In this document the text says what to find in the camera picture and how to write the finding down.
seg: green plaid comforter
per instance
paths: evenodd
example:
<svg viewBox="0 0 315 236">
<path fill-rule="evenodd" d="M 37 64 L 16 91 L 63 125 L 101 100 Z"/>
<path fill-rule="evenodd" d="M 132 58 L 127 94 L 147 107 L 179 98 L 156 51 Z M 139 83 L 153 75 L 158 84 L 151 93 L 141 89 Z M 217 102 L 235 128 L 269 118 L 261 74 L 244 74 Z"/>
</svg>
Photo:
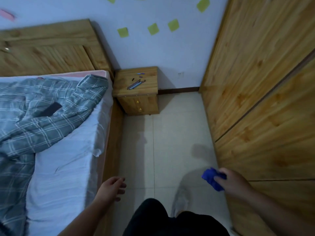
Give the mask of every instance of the green plaid comforter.
<svg viewBox="0 0 315 236">
<path fill-rule="evenodd" d="M 25 233 L 35 153 L 80 126 L 107 88 L 107 79 L 95 75 L 80 82 L 38 78 L 0 83 L 0 235 Z M 37 117 L 54 102 L 62 108 L 51 117 Z"/>
</svg>

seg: person's left arm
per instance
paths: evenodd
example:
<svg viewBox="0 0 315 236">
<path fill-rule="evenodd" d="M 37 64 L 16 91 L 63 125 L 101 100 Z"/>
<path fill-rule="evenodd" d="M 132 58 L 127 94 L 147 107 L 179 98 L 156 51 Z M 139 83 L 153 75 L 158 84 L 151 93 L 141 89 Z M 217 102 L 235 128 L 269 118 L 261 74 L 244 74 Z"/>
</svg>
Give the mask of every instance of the person's left arm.
<svg viewBox="0 0 315 236">
<path fill-rule="evenodd" d="M 112 177 L 105 181 L 97 191 L 95 199 L 83 210 L 58 236 L 92 236 L 100 219 L 106 214 L 114 201 L 120 201 L 117 195 L 124 194 L 126 184 L 122 177 Z"/>
</svg>

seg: brown baseboard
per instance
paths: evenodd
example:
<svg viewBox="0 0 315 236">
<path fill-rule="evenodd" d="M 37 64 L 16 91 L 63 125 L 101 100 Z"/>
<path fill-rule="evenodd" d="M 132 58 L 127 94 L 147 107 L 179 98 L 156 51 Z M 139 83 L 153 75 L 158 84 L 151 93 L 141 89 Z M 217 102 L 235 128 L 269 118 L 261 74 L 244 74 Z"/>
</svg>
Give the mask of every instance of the brown baseboard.
<svg viewBox="0 0 315 236">
<path fill-rule="evenodd" d="M 187 92 L 198 92 L 199 87 L 180 88 L 180 89 L 160 89 L 158 94 L 170 94 L 170 93 L 187 93 Z"/>
</svg>

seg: mattress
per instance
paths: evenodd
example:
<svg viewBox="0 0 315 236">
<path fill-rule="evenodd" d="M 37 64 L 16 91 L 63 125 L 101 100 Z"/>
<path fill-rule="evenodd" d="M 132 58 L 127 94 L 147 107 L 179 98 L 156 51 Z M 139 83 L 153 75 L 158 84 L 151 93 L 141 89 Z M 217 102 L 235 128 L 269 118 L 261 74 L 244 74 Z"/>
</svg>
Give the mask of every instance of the mattress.
<svg viewBox="0 0 315 236">
<path fill-rule="evenodd" d="M 107 78 L 108 90 L 77 129 L 36 154 L 26 193 L 27 235 L 58 235 L 92 202 L 101 184 L 113 104 L 110 75 L 97 70 L 50 76 L 80 81 L 88 74 Z M 3 77 L 0 82 L 37 77 Z"/>
</svg>

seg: nightstand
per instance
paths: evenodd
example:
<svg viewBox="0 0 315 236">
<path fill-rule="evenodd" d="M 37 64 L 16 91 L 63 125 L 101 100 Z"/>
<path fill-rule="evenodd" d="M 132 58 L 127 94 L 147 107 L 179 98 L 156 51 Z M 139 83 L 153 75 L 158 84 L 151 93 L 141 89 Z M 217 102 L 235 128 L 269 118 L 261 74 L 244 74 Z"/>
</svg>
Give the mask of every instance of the nightstand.
<svg viewBox="0 0 315 236">
<path fill-rule="evenodd" d="M 159 113 L 157 73 L 157 67 L 122 69 L 116 72 L 112 95 L 118 99 L 128 115 Z M 127 89 L 138 80 L 145 82 L 134 89 Z"/>
</svg>

